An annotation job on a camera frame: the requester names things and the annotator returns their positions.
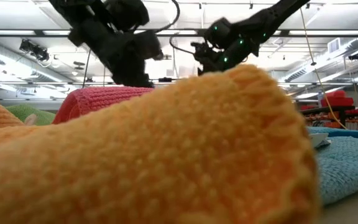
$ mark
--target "orange towel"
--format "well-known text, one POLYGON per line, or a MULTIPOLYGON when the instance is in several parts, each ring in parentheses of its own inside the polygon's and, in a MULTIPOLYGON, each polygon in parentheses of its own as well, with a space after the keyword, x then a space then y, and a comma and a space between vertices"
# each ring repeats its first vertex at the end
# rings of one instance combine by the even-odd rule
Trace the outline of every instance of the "orange towel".
POLYGON ((265 72, 240 66, 67 123, 0 108, 0 223, 313 223, 313 150, 265 72))

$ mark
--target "yellow cable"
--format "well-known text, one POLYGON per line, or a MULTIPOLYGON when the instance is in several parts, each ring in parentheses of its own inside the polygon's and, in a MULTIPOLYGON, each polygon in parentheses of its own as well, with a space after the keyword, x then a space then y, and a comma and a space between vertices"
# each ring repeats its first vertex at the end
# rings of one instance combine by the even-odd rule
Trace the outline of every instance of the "yellow cable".
MULTIPOLYGON (((301 11, 303 29, 305 30, 305 37, 306 37, 306 42, 308 43, 308 48, 309 48, 309 53, 310 53, 311 61, 312 61, 313 64, 314 64, 314 58, 313 58, 313 54, 311 53, 311 48, 310 48, 308 33, 307 33, 307 31, 306 31, 305 18, 303 17, 302 8, 300 9, 300 11, 301 11)), ((335 116, 335 114, 334 114, 334 111, 333 111, 333 109, 331 108, 331 104, 330 104, 329 101, 328 101, 328 97, 327 97, 326 91, 325 91, 325 89, 324 89, 323 83, 321 82, 320 76, 318 75, 318 72, 317 72, 317 69, 316 69, 316 68, 314 68, 314 72, 316 73, 317 78, 318 78, 318 81, 320 82, 321 90, 322 90, 323 93, 324 93, 324 98, 325 98, 326 101, 327 101, 328 108, 329 108, 329 110, 330 110, 330 112, 331 112, 333 118, 335 119, 336 122, 338 122, 339 125, 342 126, 342 128, 347 129, 347 128, 336 118, 336 116, 335 116)))

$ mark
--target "ceiling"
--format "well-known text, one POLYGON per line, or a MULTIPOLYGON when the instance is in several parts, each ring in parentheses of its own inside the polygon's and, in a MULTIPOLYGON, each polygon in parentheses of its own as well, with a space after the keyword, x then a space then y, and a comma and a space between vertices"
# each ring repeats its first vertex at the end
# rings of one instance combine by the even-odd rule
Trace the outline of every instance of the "ceiling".
MULTIPOLYGON (((143 1, 149 11, 150 22, 143 29, 156 29, 169 23, 175 17, 175 7, 167 0, 143 1)), ((208 28, 215 20, 226 17, 231 22, 243 20, 259 10, 270 7, 277 0, 179 0, 181 14, 173 28, 208 28)), ((310 7, 303 10, 307 29, 355 29, 358 30, 358 0, 312 0, 310 7)), ((69 24, 46 0, 0 0, 0 29, 69 29, 69 24)), ((300 11, 294 13, 280 29, 303 29, 300 11)), ((88 56, 86 47, 75 47, 65 37, 30 37, 26 38, 42 47, 48 48, 51 58, 43 67, 61 74, 74 81, 82 81, 84 70, 75 70, 74 61, 86 63, 88 56)), ((168 37, 160 37, 164 54, 172 55, 168 37)), ((312 54, 318 55, 327 51, 327 44, 334 37, 309 38, 312 54)), ((22 38, 0 37, 0 46, 18 54, 22 38)), ((201 41, 197 37, 177 37, 177 45, 183 49, 193 50, 190 42, 201 41)), ((256 64, 276 75, 279 79, 288 71, 299 67, 310 59, 308 44, 305 38, 275 37, 264 43, 260 48, 259 57, 250 55, 246 63, 256 64)), ((341 66, 326 66, 322 68, 324 74, 331 74, 341 66)), ((178 77, 195 75, 198 63, 193 56, 183 52, 175 52, 175 64, 178 77)), ((91 56, 89 60, 88 77, 97 82, 111 81, 110 72, 105 70, 101 62, 91 56)), ((174 70, 173 60, 148 60, 146 72, 151 78, 167 76, 167 70, 174 70)))

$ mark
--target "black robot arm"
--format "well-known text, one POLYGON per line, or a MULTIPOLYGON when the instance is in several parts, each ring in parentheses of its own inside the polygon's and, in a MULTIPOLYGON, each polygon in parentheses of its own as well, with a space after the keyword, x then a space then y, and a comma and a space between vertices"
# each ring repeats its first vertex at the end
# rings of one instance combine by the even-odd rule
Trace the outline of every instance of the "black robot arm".
POLYGON ((259 56, 259 46, 268 40, 280 25, 309 0, 281 0, 250 18, 231 24, 226 18, 214 22, 204 33, 207 43, 191 43, 195 59, 205 72, 225 71, 241 63, 249 54, 259 56))
POLYGON ((117 84, 152 87, 145 60, 161 53, 154 30, 135 34, 149 22, 141 0, 49 0, 72 26, 68 38, 87 44, 117 84))

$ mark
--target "light blue knitted cloth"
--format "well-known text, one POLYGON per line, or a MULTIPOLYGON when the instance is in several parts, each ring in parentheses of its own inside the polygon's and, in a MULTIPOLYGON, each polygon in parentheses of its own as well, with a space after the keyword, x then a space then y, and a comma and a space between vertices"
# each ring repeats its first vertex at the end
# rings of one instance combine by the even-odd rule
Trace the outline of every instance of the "light blue knitted cloth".
POLYGON ((325 205, 358 191, 358 131, 309 128, 309 133, 329 133, 331 145, 318 149, 320 192, 325 205))

